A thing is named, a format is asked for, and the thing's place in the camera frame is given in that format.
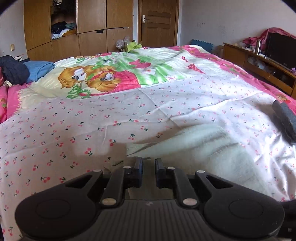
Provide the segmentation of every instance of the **tv stand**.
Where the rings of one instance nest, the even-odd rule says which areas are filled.
[[[286,76],[287,81],[283,82],[280,79],[276,78],[272,74],[258,68],[255,65],[252,65],[248,62],[249,57],[254,57],[266,65],[272,66],[276,69],[277,73],[281,73]],[[234,46],[231,44],[224,43],[224,50],[223,50],[223,58],[228,60],[246,71],[251,71],[262,78],[266,79],[277,88],[281,89],[282,91],[286,92],[289,96],[296,99],[296,76],[289,72],[284,66],[280,65],[279,63],[269,59],[264,58],[262,56],[258,56],[254,54],[252,51],[247,49],[241,48],[239,46]]]

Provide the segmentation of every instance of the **thermos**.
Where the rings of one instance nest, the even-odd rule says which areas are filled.
[[[261,49],[261,39],[257,40],[257,43],[256,43],[256,48],[255,48],[256,55],[260,54],[260,49]]]

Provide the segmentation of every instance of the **wardrobe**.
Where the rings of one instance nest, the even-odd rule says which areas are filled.
[[[133,0],[67,0],[64,8],[57,10],[53,0],[25,0],[25,41],[31,60],[93,56],[119,51],[115,43],[124,37],[132,41]],[[52,39],[53,23],[66,17],[74,29]]]

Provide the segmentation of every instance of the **door handle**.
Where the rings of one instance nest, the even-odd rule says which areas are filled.
[[[143,15],[143,24],[145,24],[146,20],[150,20],[149,18],[146,18],[145,15]]]

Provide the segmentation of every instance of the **cherry print blanket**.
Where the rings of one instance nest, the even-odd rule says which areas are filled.
[[[107,63],[106,56],[114,59]],[[198,46],[106,56],[59,61],[61,69],[39,85],[9,89],[10,118],[0,125],[0,223],[6,241],[21,236],[14,212],[24,198],[93,169],[112,172],[122,166],[128,143],[160,142],[198,124],[215,123],[237,140],[273,198],[295,198],[296,150],[271,121],[278,98],[272,89]],[[122,66],[125,57],[135,61],[129,69]],[[122,82],[133,87],[114,92]],[[92,96],[90,89],[105,95]]]

